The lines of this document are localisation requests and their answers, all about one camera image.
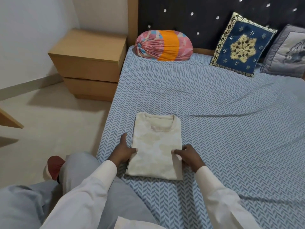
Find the shirt neckline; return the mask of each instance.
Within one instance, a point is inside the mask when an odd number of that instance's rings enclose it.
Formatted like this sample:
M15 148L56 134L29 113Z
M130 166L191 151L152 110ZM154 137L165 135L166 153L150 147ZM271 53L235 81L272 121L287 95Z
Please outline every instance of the shirt neckline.
M176 122L177 122L177 116L175 116L175 115L152 115L147 112L142 112L141 116L142 116L142 119L143 119L145 125L154 131L164 131L164 132L171 131L176 126ZM168 119L168 120L173 120L173 122L172 122L171 126L169 126L169 127L155 126L155 125L152 125L146 119L146 117L157 118L157 119Z

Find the tiled floor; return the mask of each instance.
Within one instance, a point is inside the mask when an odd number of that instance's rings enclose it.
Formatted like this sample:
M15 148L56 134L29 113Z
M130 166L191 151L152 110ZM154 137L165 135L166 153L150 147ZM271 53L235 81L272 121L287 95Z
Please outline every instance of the tiled floor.
M75 99L63 83L0 101L24 129L0 126L0 188L44 181L50 156L96 155L111 103Z

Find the hand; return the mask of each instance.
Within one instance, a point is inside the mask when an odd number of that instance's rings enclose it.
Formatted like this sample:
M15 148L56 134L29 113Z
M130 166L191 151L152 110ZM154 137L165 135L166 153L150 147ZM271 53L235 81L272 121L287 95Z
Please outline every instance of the hand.
M121 136L119 144L114 148L113 152L110 154L108 160L112 161L117 168L119 168L122 162L127 162L128 159L137 152L136 148L129 148L126 143L127 133L123 133Z
M205 165L199 154L191 145L182 146L182 150L172 150L172 154L181 156L186 165L190 166L195 173L200 167Z

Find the shoe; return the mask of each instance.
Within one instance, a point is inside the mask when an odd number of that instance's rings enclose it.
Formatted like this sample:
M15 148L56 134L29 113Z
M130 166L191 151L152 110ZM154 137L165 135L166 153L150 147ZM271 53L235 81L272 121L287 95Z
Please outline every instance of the shoe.
M45 171L49 178L57 181L60 168L66 161L59 156L52 156L48 159Z

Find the forearm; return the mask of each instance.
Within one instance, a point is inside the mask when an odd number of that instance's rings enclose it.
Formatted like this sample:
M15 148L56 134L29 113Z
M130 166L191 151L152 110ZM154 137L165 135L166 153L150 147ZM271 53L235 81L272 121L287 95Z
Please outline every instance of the forearm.
M58 201L41 228L96 229L116 172L113 162L103 162L79 186Z
M260 228L253 216L240 205L239 196L226 188L208 167L198 169L195 179L214 229Z

